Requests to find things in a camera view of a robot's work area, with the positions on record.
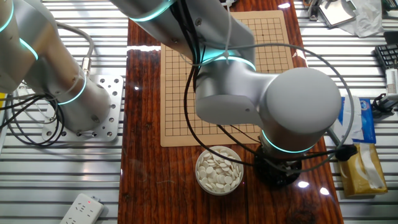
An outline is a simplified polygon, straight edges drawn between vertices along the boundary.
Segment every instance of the keyboard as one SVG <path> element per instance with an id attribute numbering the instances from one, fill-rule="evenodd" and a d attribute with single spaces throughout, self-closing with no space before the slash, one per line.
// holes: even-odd
<path id="1" fill-rule="evenodd" d="M 398 45 L 388 44 L 380 45 L 374 49 L 377 59 L 384 71 L 394 67 L 398 62 Z"/>

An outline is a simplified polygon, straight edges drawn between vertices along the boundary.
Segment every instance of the yellow tissue box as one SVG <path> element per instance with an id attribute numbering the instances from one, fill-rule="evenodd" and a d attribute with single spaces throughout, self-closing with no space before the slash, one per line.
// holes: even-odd
<path id="1" fill-rule="evenodd" d="M 346 162 L 339 162 L 346 197 L 387 193 L 386 180 L 375 145 L 361 143 L 356 144 L 356 148 L 357 154 Z"/>

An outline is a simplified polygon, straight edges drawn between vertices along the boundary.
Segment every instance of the screw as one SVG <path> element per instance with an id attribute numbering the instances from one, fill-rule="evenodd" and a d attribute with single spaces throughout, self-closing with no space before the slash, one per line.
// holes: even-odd
<path id="1" fill-rule="evenodd" d="M 200 26 L 201 25 L 201 18 L 196 19 L 195 25 L 196 26 Z"/>

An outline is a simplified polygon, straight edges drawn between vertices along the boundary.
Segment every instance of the robotic arm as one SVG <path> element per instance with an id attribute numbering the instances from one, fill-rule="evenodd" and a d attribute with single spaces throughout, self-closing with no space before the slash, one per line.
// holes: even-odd
<path id="1" fill-rule="evenodd" d="M 125 15 L 165 45 L 194 58 L 175 16 L 178 0 L 111 0 Z M 214 60 L 228 41 L 229 13 L 219 0 L 185 0 L 203 61 Z M 196 79 L 198 116 L 214 124 L 256 124 L 264 150 L 273 157 L 299 156 L 336 120 L 341 98 L 335 83 L 311 68 L 282 74 L 257 73 L 251 30 L 231 19 L 226 57 L 201 66 Z M 108 94 L 86 78 L 62 44 L 55 20 L 39 0 L 0 1 L 0 91 L 12 92 L 25 80 L 36 92 L 59 97 L 66 127 L 85 131 L 109 112 Z"/>
<path id="2" fill-rule="evenodd" d="M 74 132 L 93 129 L 109 113 L 108 93 L 62 44 L 50 11 L 39 0 L 0 1 L 0 92 L 12 93 L 22 80 L 56 97 Z"/>
<path id="3" fill-rule="evenodd" d="M 178 26 L 173 0 L 111 0 L 125 15 L 165 45 L 192 58 Z M 229 13 L 219 0 L 186 0 L 202 42 L 225 45 Z M 232 19 L 230 48 L 254 44 L 250 29 Z M 206 48 L 204 61 L 223 50 Z M 230 50 L 202 66 L 196 83 L 197 115 L 214 124 L 256 124 L 261 140 L 274 157 L 290 157 L 309 150 L 336 120 L 341 98 L 335 83 L 311 68 L 295 68 L 282 74 L 255 70 L 253 48 Z"/>

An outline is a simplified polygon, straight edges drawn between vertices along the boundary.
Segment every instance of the reddish-brown wood surface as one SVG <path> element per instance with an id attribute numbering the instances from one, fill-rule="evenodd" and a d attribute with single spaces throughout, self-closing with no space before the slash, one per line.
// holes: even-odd
<path id="1" fill-rule="evenodd" d="M 290 0 L 238 1 L 233 11 L 283 9 L 289 42 L 302 45 Z M 160 45 L 135 23 L 129 23 L 129 45 Z M 294 65 L 305 62 L 294 57 Z M 252 155 L 234 149 L 242 160 Z M 321 140 L 313 151 L 324 151 Z M 343 223 L 329 165 L 304 173 L 292 185 L 271 190 L 245 167 L 241 185 L 224 197 L 212 196 L 197 184 L 194 169 L 201 147 L 160 146 L 160 52 L 130 50 L 127 58 L 119 224 L 130 223 Z M 303 163 L 304 168 L 322 159 Z M 307 182 L 306 188 L 298 183 Z M 330 194 L 320 193 L 325 188 Z"/>

